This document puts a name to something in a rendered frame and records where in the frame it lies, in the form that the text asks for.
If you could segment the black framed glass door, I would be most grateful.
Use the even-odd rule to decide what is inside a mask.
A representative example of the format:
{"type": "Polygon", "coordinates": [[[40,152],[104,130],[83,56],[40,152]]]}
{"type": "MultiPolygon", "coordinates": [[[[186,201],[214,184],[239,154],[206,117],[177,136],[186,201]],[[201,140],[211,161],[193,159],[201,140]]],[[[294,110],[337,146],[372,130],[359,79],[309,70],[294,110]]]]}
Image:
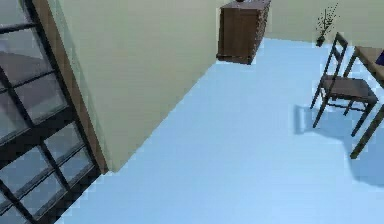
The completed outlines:
{"type": "Polygon", "coordinates": [[[54,224],[101,174],[34,0],[0,0],[0,224],[54,224]]]}

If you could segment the brown wooden table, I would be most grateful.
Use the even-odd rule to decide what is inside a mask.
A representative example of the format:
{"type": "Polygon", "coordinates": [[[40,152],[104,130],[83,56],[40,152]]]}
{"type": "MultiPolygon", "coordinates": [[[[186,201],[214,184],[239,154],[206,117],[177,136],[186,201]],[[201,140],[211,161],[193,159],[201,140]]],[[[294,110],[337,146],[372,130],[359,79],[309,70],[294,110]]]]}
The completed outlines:
{"type": "MultiPolygon", "coordinates": [[[[354,52],[349,60],[349,63],[344,71],[343,76],[347,77],[352,69],[356,59],[359,59],[366,69],[371,73],[375,80],[384,89],[384,65],[379,65],[376,60],[384,52],[382,48],[355,46],[354,52]]],[[[380,107],[374,119],[360,138],[358,144],[350,154],[351,159],[356,159],[364,149],[367,142],[370,140],[376,129],[384,120],[384,104],[380,107]]]]}

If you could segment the thin potted house plant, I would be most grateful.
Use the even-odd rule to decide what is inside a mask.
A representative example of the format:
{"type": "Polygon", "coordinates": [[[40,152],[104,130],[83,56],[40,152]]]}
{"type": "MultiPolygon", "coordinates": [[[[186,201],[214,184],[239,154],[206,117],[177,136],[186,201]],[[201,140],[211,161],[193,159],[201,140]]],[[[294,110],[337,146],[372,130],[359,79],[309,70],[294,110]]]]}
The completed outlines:
{"type": "Polygon", "coordinates": [[[317,18],[317,25],[315,30],[318,32],[316,39],[316,46],[321,47],[325,42],[325,36],[334,28],[334,22],[338,18],[337,15],[338,3],[326,7],[317,18]]]}

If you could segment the dark brown wooden chair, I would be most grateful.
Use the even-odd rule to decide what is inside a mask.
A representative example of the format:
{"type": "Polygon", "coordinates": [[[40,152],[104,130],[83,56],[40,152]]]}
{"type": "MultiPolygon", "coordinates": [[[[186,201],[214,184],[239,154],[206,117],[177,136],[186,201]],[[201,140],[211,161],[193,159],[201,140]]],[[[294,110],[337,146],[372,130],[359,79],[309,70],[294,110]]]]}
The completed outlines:
{"type": "Polygon", "coordinates": [[[322,103],[313,128],[318,125],[327,106],[344,108],[344,116],[350,110],[360,111],[362,115],[351,133],[354,137],[378,103],[378,98],[365,80],[339,75],[347,47],[347,40],[337,32],[310,108],[313,108],[317,98],[321,97],[322,103]]]}

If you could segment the brown wooden chest of drawers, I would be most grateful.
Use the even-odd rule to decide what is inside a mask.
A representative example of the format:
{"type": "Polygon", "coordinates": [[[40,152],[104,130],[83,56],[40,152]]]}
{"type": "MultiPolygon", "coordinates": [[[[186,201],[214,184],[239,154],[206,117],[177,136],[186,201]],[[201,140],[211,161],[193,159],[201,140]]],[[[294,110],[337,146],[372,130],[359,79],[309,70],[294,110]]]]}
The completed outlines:
{"type": "Polygon", "coordinates": [[[250,65],[264,37],[272,0],[234,0],[220,8],[219,61],[250,65]]]}

